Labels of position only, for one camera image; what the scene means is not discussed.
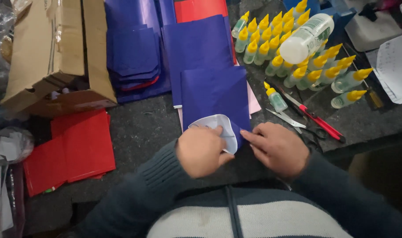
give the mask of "hand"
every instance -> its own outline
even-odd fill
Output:
[[[295,133],[279,124],[261,123],[251,132],[241,130],[255,156],[283,178],[293,179],[307,165],[309,150]]]
[[[192,127],[183,132],[176,146],[177,158],[183,169],[192,178],[200,178],[214,173],[221,165],[235,158],[222,153],[226,141],[220,138],[223,127]]]

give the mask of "scissors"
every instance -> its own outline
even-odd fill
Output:
[[[318,143],[318,141],[315,138],[319,138],[322,140],[327,139],[327,132],[325,129],[319,128],[319,127],[307,128],[307,126],[294,121],[292,118],[290,118],[287,115],[280,115],[277,112],[274,112],[268,108],[266,108],[266,110],[271,112],[272,114],[278,116],[283,121],[291,124],[291,126],[293,126],[293,128],[295,128],[295,130],[298,132],[299,137],[302,139],[302,141],[308,148],[317,150],[320,153],[323,152],[323,150],[320,147],[320,144]],[[304,129],[305,131],[311,133],[313,135],[313,139],[309,138],[306,134],[304,134],[302,132],[301,128]]]

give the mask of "white stripe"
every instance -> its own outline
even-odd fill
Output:
[[[147,238],[233,238],[229,208],[182,207],[163,216]]]
[[[330,215],[308,203],[238,205],[244,238],[311,235],[351,237]]]

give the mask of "person's right hand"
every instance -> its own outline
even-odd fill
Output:
[[[309,149],[295,133],[280,124],[261,123],[251,132],[241,130],[255,156],[282,178],[293,179],[307,165]]]

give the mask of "yellow cap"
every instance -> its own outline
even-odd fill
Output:
[[[296,20],[298,25],[303,25],[304,23],[306,23],[308,21],[309,11],[311,11],[311,8],[308,9],[308,11],[304,12],[301,16],[299,16],[299,18]]]
[[[241,41],[246,41],[246,39],[248,39],[248,30],[246,29],[246,26],[239,32],[239,39]]]
[[[304,66],[302,68],[298,68],[293,72],[293,76],[295,78],[302,78],[305,76],[305,73],[307,71],[307,66]]]
[[[277,26],[275,26],[275,27],[273,28],[273,35],[274,35],[274,36],[278,36],[278,35],[280,35],[280,34],[282,33],[282,31],[283,31],[283,26],[282,26],[282,24],[278,24]]]
[[[270,94],[276,92],[276,89],[270,88],[270,84],[268,84],[268,83],[266,83],[266,82],[264,82],[264,88],[267,89],[267,91],[266,91],[267,96],[270,96]]]
[[[356,81],[361,81],[364,80],[368,77],[368,75],[371,73],[371,71],[373,71],[373,68],[369,68],[369,69],[360,69],[357,72],[355,72],[352,77],[356,80]]]
[[[323,67],[327,63],[328,55],[319,56],[313,60],[313,64],[317,68]]]
[[[279,67],[280,65],[282,65],[283,63],[283,58],[282,56],[276,56],[273,60],[272,60],[272,65],[275,67]]]
[[[361,90],[361,91],[353,90],[352,92],[349,92],[346,95],[346,98],[351,102],[355,102],[358,99],[360,99],[361,96],[364,95],[366,92],[367,90]]]
[[[290,30],[293,29],[293,22],[295,21],[295,18],[291,18],[285,25],[283,26],[283,32],[287,33]]]
[[[324,72],[324,75],[328,78],[334,78],[339,74],[341,68],[342,68],[341,66],[331,67],[330,69]]]
[[[267,14],[258,24],[258,28],[261,30],[266,30],[269,26],[269,15]]]
[[[298,5],[295,7],[295,11],[297,12],[303,12],[307,8],[307,0],[302,0],[298,3]]]
[[[308,65],[308,61],[309,61],[309,57],[307,57],[306,59],[304,59],[304,61],[300,62],[299,64],[297,64],[296,66],[298,68],[304,67]]]
[[[248,17],[250,16],[250,11],[247,11],[246,13],[245,13],[245,15],[243,15],[243,16],[241,16],[241,19],[242,20],[245,20],[246,22],[248,22]]]
[[[323,70],[320,69],[320,70],[312,71],[311,73],[309,73],[307,75],[308,81],[310,81],[311,83],[314,83],[315,81],[317,81],[317,79],[320,78],[320,74],[321,74],[322,71]]]
[[[246,48],[246,50],[248,51],[248,52],[250,52],[250,53],[254,53],[254,52],[257,52],[257,48],[258,48],[258,46],[257,46],[257,41],[253,41],[253,42],[251,42],[249,45],[248,45],[248,47]]]
[[[269,47],[269,41],[266,41],[266,42],[264,42],[264,44],[262,44],[262,45],[260,46],[259,52],[260,52],[260,54],[262,54],[262,55],[266,55],[266,54],[269,52],[269,49],[270,49],[270,47]]]
[[[257,29],[257,30],[251,35],[250,42],[253,42],[254,40],[256,40],[257,42],[260,41],[260,30],[259,30],[259,29]]]
[[[272,37],[272,28],[269,26],[261,35],[261,39],[267,41],[270,40],[270,37]]]
[[[337,54],[339,54],[339,50],[342,47],[342,43],[335,45],[333,47],[330,47],[327,51],[326,54],[329,56],[329,58],[335,57],[337,56]]]
[[[293,8],[291,8],[288,12],[286,12],[283,17],[282,21],[284,23],[288,22],[291,18],[293,18]]]
[[[257,20],[254,17],[254,19],[252,19],[252,21],[248,24],[248,31],[253,33],[256,30],[257,30]]]
[[[275,16],[272,20],[272,25],[275,27],[278,24],[282,24],[282,12]]]
[[[346,69],[351,66],[352,62],[354,61],[356,56],[350,56],[343,58],[337,62],[337,66],[342,66],[342,69]]]
[[[279,41],[280,44],[282,44],[285,40],[287,40],[289,38],[289,36],[291,36],[291,35],[292,35],[291,31],[288,31],[288,33],[282,35],[282,38],[280,38],[280,41]]]
[[[274,37],[273,39],[270,40],[269,46],[270,49],[276,49],[279,46],[279,36],[277,35],[276,37]]]
[[[291,68],[293,66],[293,63],[289,63],[289,62],[285,61],[283,63],[283,66],[286,67],[286,68]]]
[[[326,39],[325,41],[323,41],[323,43],[321,44],[321,46],[324,46],[328,41],[329,41],[329,39]]]

